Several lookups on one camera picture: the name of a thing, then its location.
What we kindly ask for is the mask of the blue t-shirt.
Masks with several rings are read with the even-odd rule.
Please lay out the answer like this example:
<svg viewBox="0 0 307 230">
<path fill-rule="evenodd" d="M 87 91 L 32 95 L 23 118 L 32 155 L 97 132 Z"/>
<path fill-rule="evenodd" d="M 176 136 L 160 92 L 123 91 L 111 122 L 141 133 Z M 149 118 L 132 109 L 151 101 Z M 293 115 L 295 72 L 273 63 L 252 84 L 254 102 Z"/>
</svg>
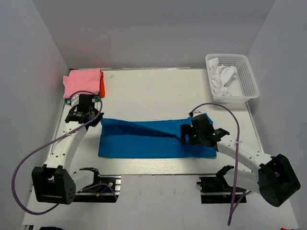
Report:
<svg viewBox="0 0 307 230">
<path fill-rule="evenodd" d="M 191 117 L 177 120 L 125 121 L 103 118 L 98 156 L 116 159 L 215 158 L 205 145 L 181 145 L 180 126 Z"/>
</svg>

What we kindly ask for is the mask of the white t-shirt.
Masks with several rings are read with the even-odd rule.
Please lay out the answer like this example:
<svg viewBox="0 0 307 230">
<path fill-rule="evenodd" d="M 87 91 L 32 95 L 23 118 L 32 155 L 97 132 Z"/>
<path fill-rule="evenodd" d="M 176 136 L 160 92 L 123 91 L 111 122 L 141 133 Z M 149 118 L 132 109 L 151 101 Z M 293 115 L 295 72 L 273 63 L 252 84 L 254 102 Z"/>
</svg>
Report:
<svg viewBox="0 0 307 230">
<path fill-rule="evenodd" d="M 229 83 L 238 76 L 237 68 L 235 66 L 219 65 L 217 57 L 208 60 L 208 64 L 214 94 L 217 96 L 227 96 L 229 94 Z"/>
</svg>

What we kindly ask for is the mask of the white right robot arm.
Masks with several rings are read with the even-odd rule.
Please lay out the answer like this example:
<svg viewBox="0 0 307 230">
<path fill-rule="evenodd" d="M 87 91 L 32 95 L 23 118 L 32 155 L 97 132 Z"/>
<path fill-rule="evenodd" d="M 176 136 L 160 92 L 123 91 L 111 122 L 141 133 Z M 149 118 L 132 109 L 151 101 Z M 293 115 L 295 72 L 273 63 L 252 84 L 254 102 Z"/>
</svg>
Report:
<svg viewBox="0 0 307 230">
<path fill-rule="evenodd" d="M 202 177 L 197 182 L 203 193 L 249 190 L 260 194 L 265 201 L 279 207 L 300 188 L 300 182 L 290 161 L 282 154 L 272 156 L 257 151 L 244 143 L 236 142 L 222 128 L 215 129 L 206 115 L 198 115 L 180 126 L 182 145 L 209 147 L 245 165 L 249 171 L 235 170 L 226 165 L 213 177 Z"/>
</svg>

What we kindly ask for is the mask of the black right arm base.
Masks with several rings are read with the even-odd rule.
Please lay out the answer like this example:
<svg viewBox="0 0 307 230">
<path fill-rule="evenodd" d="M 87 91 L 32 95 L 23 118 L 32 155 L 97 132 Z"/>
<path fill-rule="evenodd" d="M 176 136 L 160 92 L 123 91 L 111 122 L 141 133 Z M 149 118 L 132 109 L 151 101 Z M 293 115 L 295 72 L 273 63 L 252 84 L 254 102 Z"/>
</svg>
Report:
<svg viewBox="0 0 307 230">
<path fill-rule="evenodd" d="M 216 176 L 202 176 L 196 182 L 202 204 L 230 204 L 233 188 L 223 185 Z"/>
</svg>

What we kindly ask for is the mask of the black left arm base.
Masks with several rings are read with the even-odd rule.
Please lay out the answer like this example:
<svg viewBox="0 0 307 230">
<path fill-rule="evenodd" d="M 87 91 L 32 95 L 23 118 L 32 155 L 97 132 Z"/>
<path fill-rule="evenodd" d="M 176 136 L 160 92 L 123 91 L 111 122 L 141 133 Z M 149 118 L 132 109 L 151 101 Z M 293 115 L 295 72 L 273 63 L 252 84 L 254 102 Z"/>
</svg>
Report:
<svg viewBox="0 0 307 230">
<path fill-rule="evenodd" d="M 115 203 L 121 187 L 120 175 L 100 175 L 98 186 L 78 192 L 73 202 L 78 203 Z"/>
</svg>

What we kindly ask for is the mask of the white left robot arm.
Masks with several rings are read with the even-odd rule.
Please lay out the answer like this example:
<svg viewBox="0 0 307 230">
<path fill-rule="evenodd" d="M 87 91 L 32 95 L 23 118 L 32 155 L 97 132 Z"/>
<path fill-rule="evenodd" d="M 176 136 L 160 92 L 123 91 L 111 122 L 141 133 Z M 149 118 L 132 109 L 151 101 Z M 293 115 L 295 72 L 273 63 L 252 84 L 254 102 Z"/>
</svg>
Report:
<svg viewBox="0 0 307 230">
<path fill-rule="evenodd" d="M 63 138 L 44 164 L 32 171 L 38 202 L 69 205 L 78 192 L 97 183 L 98 169 L 81 168 L 71 173 L 70 167 L 82 138 L 102 118 L 103 113 L 95 107 L 95 96 L 80 94 L 65 118 Z"/>
</svg>

